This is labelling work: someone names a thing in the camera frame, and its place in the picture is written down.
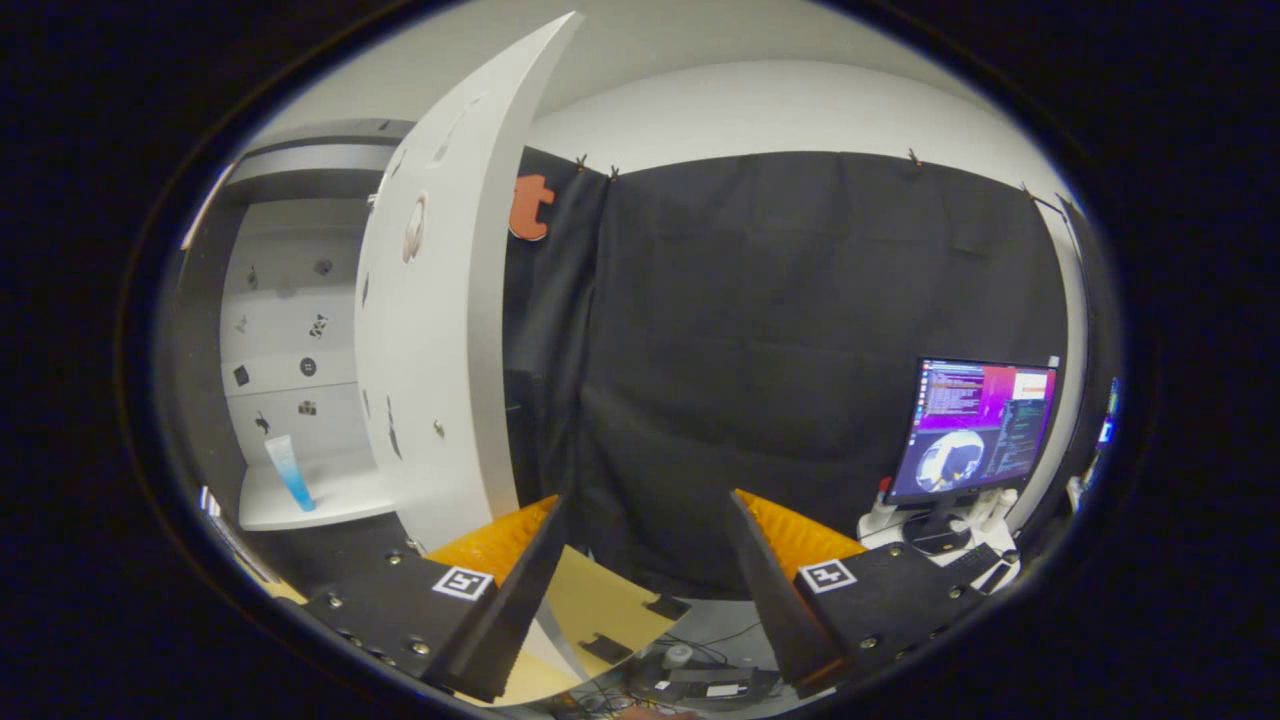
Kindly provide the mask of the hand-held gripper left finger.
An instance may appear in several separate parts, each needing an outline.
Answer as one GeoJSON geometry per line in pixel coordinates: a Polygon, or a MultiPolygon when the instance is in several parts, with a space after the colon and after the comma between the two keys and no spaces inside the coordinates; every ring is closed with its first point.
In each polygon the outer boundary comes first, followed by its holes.
{"type": "Polygon", "coordinates": [[[388,552],[303,610],[376,661],[449,694],[500,698],[562,551],[552,495],[430,553],[388,552]]]}

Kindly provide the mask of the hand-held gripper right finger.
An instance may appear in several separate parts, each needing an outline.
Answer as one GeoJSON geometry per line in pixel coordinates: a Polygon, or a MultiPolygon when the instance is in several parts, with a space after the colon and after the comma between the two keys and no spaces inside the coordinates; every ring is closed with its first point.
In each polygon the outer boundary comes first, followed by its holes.
{"type": "Polygon", "coordinates": [[[799,696],[923,655],[986,602],[980,570],[901,541],[867,548],[785,506],[728,493],[728,536],[781,676],[799,696]]]}

